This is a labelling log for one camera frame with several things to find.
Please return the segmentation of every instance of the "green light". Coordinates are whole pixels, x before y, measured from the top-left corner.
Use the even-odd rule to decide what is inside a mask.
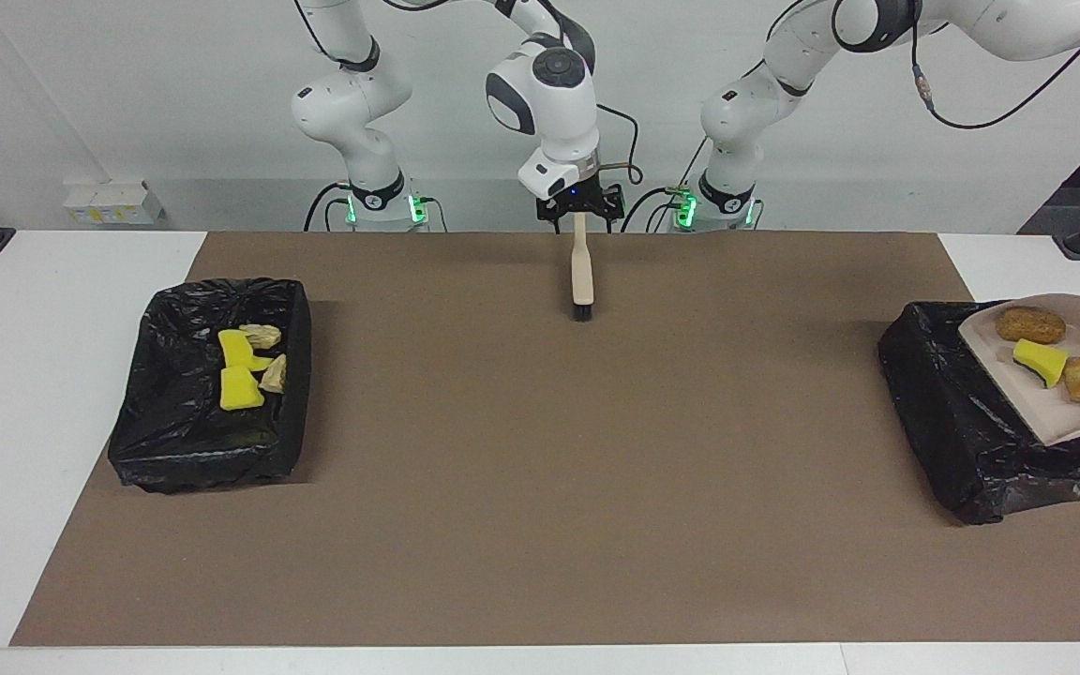
[[[428,206],[420,203],[419,198],[415,195],[407,195],[407,201],[410,202],[410,219],[416,221],[416,225],[428,222]]]
[[[699,198],[694,197],[689,189],[681,189],[678,191],[678,195],[681,197],[681,203],[678,205],[678,214],[674,222],[677,222],[677,227],[681,230],[693,230],[693,215],[694,211],[699,210]]]

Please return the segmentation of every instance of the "white wall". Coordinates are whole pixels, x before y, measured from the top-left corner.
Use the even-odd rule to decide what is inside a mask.
[[[787,1],[558,5],[599,44],[600,100],[643,120],[637,159],[657,185],[680,175],[701,138],[700,103],[758,59]],[[403,165],[443,198],[454,228],[539,230],[514,181],[531,140],[499,127],[481,90],[523,36],[484,3],[365,6],[416,82],[379,123]],[[93,158],[112,178],[149,179],[175,227],[295,228],[318,185],[343,176],[288,116],[292,95],[329,69],[292,0],[0,0],[0,30]],[[996,60],[955,29],[920,57],[940,108],[970,121],[1011,107],[1058,63]],[[0,60],[0,222],[71,226],[63,181],[92,175],[93,159],[11,72]],[[627,126],[600,126],[605,159],[621,159]],[[953,132],[914,94],[906,50],[841,54],[764,146],[764,227],[1015,231],[1080,162],[1080,64],[1009,123]]]

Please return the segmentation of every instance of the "brush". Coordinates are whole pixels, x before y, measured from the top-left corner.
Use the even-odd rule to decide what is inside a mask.
[[[573,279],[573,321],[591,321],[594,316],[594,270],[591,248],[586,246],[586,214],[573,214],[573,253],[570,255]]]

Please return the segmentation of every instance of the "brown surface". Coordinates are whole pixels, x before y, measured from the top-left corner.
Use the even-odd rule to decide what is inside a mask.
[[[969,299],[933,235],[211,234],[311,296],[291,483],[99,462],[15,645],[1080,640],[1080,503],[956,526],[875,342]]]

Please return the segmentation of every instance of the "white tabletop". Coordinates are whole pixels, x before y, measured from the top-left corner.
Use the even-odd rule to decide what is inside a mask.
[[[114,423],[138,316],[156,291],[185,281],[203,239],[21,231],[0,253],[0,672],[1080,674],[1080,644],[8,649]],[[1080,295],[1080,264],[1047,238],[942,242],[978,300]]]

